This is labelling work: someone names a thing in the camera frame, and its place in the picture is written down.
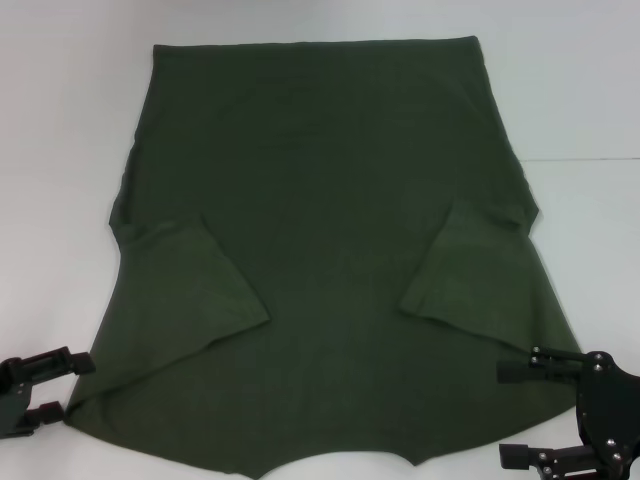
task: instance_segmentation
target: white background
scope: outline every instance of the white background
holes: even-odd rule
[[[572,327],[584,349],[640,373],[638,25],[637,0],[0,0],[0,360],[91,346],[118,265],[108,213],[154,43],[477,35]],[[66,402],[73,381],[39,386],[33,404]],[[572,412],[511,440],[579,443]],[[63,425],[0,442],[0,477],[223,478]],[[418,468],[385,453],[322,455],[266,478],[537,476],[501,470],[492,445]]]

